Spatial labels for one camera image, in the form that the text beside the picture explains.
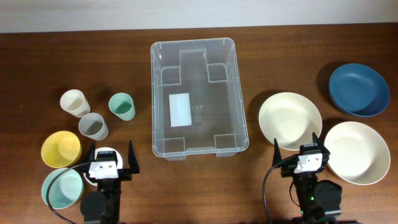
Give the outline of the yellow small bowl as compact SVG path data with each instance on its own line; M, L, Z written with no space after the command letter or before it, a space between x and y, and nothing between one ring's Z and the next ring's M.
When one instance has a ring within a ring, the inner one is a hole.
M57 131L44 141L40 153L46 165L58 169L74 165L81 156L82 148L74 133Z

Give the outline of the mint green plastic cup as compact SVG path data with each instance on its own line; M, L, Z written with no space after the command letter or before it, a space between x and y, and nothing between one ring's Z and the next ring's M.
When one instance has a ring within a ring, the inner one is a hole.
M127 93L113 95L108 106L110 111L123 121L130 121L136 115L133 99Z

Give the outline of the cream plate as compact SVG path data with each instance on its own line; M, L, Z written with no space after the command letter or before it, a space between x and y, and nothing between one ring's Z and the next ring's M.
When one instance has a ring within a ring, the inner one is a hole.
M268 97L260 107L258 119L265 138L289 151L311 143L312 134L320 136L323 127L318 108L308 98L292 92Z
M391 155L383 137L370 126L347 121L332 127L325 137L328 166L339 178L356 185L371 185L389 171Z

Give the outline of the cream plastic cup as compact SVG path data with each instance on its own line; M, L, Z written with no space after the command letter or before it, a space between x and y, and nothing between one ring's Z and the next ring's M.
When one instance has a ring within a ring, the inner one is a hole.
M66 91L60 99L61 108L76 116L82 118L84 115L90 113L90 105L80 90L72 89Z

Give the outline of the dark blue plate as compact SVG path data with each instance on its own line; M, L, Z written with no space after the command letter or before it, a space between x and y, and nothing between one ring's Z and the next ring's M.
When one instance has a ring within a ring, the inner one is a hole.
M347 63L333 71L328 92L340 111L357 117L382 113L391 99L389 86L383 76L360 63Z

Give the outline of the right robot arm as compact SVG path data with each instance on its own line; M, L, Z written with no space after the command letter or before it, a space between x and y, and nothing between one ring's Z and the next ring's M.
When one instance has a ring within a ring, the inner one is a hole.
M298 198L301 216L293 223L336 223L341 214L342 187L330 180L318 180L317 174L327 166L330 151L312 134L312 143L300 146L299 153L283 159L274 141L273 168L281 177L291 177Z

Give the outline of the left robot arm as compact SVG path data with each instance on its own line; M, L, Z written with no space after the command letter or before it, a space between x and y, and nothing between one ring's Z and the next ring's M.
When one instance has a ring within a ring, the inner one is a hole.
M79 171L97 183L97 190L88 193L80 204L84 223L118 223L121 201L121 183L131 181L133 174L140 173L132 142L129 142L129 168L117 168L114 151L95 153L93 143L83 159Z

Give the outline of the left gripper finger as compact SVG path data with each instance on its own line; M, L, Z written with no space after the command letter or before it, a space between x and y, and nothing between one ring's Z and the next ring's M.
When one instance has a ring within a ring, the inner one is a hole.
M134 153L134 147L131 140L129 141L128 164L131 173L139 173L139 164Z
M95 143L91 143L90 148L83 158L83 163L89 163L95 160Z

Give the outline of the grey plastic cup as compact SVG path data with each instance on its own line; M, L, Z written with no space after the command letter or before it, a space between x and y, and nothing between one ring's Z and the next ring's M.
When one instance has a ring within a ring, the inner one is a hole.
M109 134L104 118L98 113L84 115L78 123L78 129L82 135L95 141L102 141Z

